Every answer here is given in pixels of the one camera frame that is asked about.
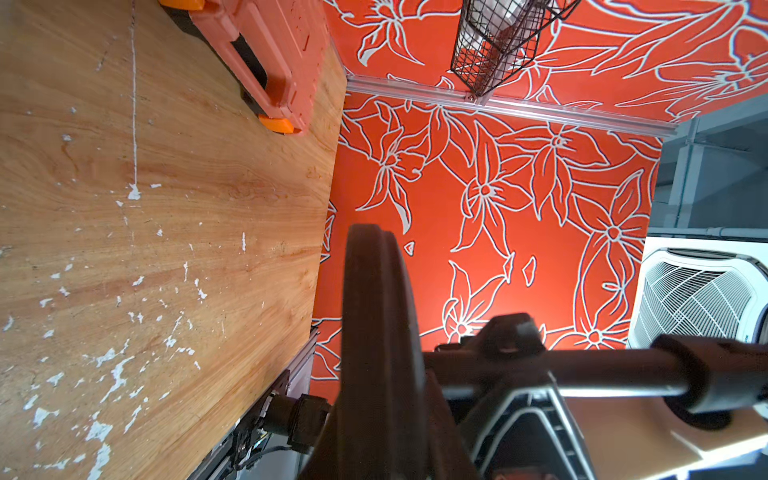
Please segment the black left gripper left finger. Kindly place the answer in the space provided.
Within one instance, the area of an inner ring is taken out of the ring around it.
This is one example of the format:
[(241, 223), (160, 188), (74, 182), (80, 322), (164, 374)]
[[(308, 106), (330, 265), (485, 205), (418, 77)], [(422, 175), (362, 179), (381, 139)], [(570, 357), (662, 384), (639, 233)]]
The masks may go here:
[(333, 407), (312, 454), (297, 476), (298, 480), (341, 479), (340, 408)]

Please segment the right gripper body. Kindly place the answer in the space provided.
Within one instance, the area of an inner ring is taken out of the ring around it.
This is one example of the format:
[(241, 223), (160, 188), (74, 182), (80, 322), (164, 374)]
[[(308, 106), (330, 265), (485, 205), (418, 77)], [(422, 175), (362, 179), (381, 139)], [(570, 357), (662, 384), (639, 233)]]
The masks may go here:
[[(551, 351), (526, 314), (495, 317), (435, 352), (461, 349), (488, 357)], [(663, 479), (752, 460), (767, 441), (756, 405), (692, 414), (669, 397), (564, 396), (553, 381), (505, 380), (465, 398), (440, 387), (483, 479)]]

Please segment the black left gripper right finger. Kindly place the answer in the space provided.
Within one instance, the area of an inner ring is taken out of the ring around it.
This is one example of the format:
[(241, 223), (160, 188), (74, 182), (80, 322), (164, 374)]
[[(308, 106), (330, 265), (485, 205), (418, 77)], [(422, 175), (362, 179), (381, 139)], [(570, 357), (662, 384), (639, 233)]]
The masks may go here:
[(431, 479), (479, 479), (437, 378), (426, 371), (425, 401)]

